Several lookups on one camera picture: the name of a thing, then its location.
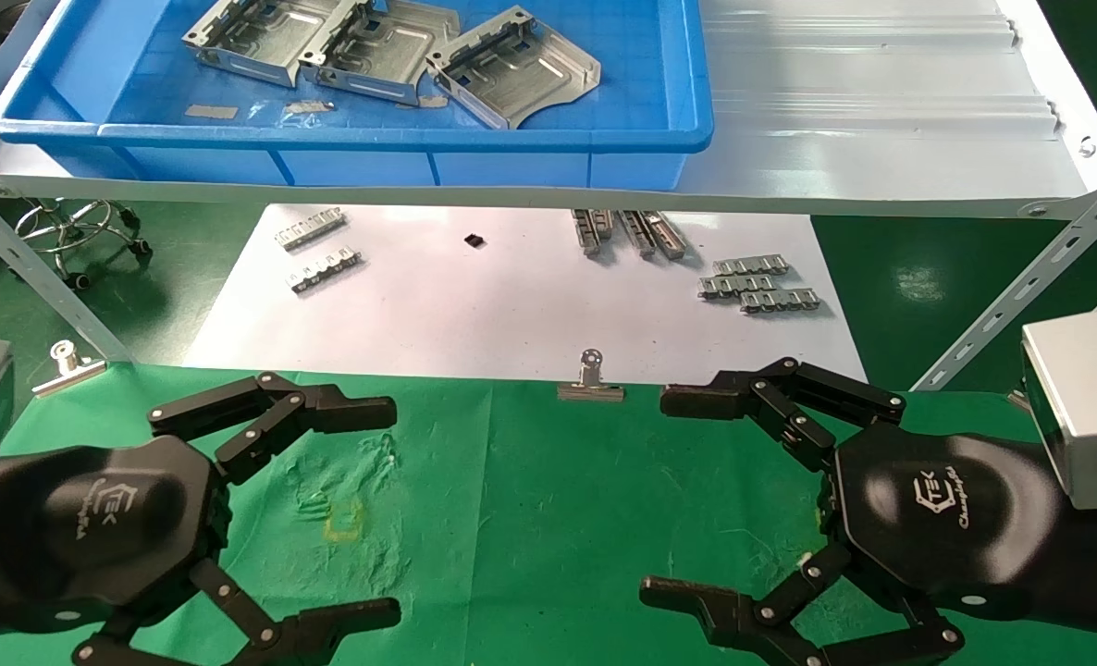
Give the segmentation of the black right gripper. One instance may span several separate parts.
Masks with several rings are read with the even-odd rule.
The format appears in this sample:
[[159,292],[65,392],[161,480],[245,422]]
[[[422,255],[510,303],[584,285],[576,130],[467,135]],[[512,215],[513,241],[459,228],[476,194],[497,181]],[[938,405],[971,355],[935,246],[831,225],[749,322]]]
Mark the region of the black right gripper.
[[[719,371],[706,385],[666,385],[659,408],[689,420],[751,420],[807,471],[833,464],[832,533],[844,544],[819,549],[764,598],[642,579],[642,603],[695,617],[715,648],[768,665],[941,665],[966,637],[937,608],[988,620],[1077,616],[1059,545],[1070,506],[1038,444],[908,433],[896,427],[905,402],[895,393],[791,357]],[[866,429],[836,450],[808,410]],[[846,576],[907,627],[822,647],[802,636],[794,619]]]

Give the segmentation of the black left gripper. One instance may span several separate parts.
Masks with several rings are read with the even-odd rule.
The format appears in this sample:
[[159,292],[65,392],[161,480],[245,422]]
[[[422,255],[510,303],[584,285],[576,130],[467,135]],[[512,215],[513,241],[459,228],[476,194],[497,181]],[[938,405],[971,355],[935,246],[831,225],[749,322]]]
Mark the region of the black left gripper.
[[[155,406],[148,424],[159,438],[138,447],[0,456],[0,632],[109,620],[75,650],[75,665],[182,665],[131,639],[199,591],[247,636],[230,665],[328,665],[344,637],[400,623],[402,605],[375,598],[271,620],[216,563],[231,522],[226,481],[252,479],[312,431],[397,421],[391,397],[261,374]],[[233,426],[240,433],[215,464],[185,442]]]

